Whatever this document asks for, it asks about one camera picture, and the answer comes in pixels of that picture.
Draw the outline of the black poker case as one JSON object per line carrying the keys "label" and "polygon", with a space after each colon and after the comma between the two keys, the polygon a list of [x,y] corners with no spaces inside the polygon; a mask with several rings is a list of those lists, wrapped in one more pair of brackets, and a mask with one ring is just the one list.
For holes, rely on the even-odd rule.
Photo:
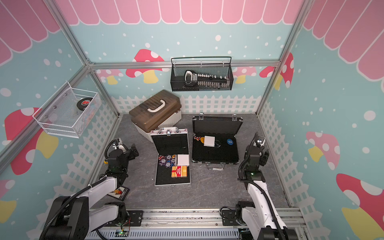
{"label": "black poker case", "polygon": [[[193,149],[192,162],[200,164],[238,164],[239,151],[236,135],[239,132],[243,118],[233,114],[230,117],[210,117],[200,113],[192,118],[193,123]],[[194,136],[215,137],[214,147],[205,147],[200,141],[194,140]],[[227,139],[232,139],[232,146],[227,144]]]}

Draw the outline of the silver aluminium poker case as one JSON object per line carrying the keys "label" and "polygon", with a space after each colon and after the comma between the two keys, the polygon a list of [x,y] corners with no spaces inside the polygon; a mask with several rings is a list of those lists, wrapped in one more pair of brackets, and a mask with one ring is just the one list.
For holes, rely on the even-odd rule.
{"label": "silver aluminium poker case", "polygon": [[188,130],[166,127],[151,131],[158,153],[155,186],[191,183]]}

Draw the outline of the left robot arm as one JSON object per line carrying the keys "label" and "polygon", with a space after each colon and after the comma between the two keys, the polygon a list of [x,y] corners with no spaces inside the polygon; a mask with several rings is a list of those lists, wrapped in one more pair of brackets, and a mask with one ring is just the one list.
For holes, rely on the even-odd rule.
{"label": "left robot arm", "polygon": [[104,196],[119,190],[128,177],[131,160],[139,156],[136,145],[127,147],[121,139],[112,140],[104,152],[107,170],[100,179],[71,196],[57,197],[51,206],[41,240],[83,240],[96,232],[103,240],[100,229],[108,224],[120,228],[129,226],[132,217],[124,202],[109,202],[92,210]]}

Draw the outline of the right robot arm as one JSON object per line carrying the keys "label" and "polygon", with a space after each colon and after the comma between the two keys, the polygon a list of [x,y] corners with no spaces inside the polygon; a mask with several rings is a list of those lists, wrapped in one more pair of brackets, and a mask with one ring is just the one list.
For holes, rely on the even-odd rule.
{"label": "right robot arm", "polygon": [[252,201],[236,205],[236,221],[246,225],[255,240],[297,240],[294,229],[283,222],[270,198],[266,179],[260,170],[270,155],[266,138],[255,133],[238,169],[238,180],[245,185]]}

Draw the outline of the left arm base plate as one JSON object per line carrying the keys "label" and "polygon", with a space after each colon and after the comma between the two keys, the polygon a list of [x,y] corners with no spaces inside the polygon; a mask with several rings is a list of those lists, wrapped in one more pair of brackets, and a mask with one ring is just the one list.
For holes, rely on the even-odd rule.
{"label": "left arm base plate", "polygon": [[139,210],[127,210],[128,222],[127,227],[140,227],[142,225],[144,211]]}

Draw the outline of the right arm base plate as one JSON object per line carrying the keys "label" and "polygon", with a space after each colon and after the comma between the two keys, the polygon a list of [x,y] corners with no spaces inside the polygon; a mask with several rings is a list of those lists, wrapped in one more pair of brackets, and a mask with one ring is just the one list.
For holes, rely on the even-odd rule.
{"label": "right arm base plate", "polygon": [[220,215],[222,218],[223,226],[240,226],[236,218],[235,210],[223,208],[220,210]]}

